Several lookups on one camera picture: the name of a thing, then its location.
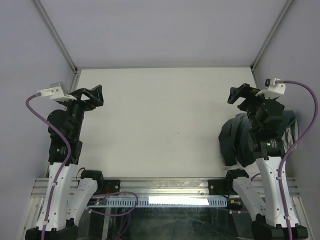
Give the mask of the dark grey zip jacket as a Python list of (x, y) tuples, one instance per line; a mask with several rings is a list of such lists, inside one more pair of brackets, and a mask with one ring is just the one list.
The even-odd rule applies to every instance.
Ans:
[[(246, 113), (238, 113), (221, 128), (218, 136), (220, 152), (227, 167), (240, 164), (247, 167), (255, 162), (248, 144), (250, 123)], [(285, 110), (277, 134), (284, 144), (284, 151), (298, 139), (298, 122), (294, 111)]]

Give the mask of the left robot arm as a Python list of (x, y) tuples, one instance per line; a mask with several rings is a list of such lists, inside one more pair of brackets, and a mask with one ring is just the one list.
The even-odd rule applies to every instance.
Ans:
[[(72, 179), (79, 164), (83, 143), (80, 133), (85, 112), (104, 104), (103, 87), (80, 88), (65, 92), (60, 83), (39, 90), (25, 101), (27, 109), (48, 126), (50, 135), (48, 185), (42, 209), (35, 227), (25, 233), (26, 240), (75, 240), (78, 237), (80, 218), (94, 194), (105, 188), (99, 170), (84, 170), (78, 187), (69, 196)], [(31, 100), (48, 97), (65, 109), (52, 111), (42, 117), (30, 105)]]

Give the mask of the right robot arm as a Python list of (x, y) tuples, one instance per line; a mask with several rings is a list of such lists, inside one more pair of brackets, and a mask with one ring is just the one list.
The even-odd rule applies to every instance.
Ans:
[(241, 198), (252, 219), (255, 240), (306, 240), (308, 229), (300, 225), (290, 200), (284, 143), (277, 134), (285, 107), (271, 98), (275, 93), (275, 89), (259, 90), (247, 83), (231, 87), (228, 104), (244, 99), (238, 109), (246, 112), (249, 120), (248, 145), (260, 172), (264, 198), (243, 169), (229, 170), (223, 187)]

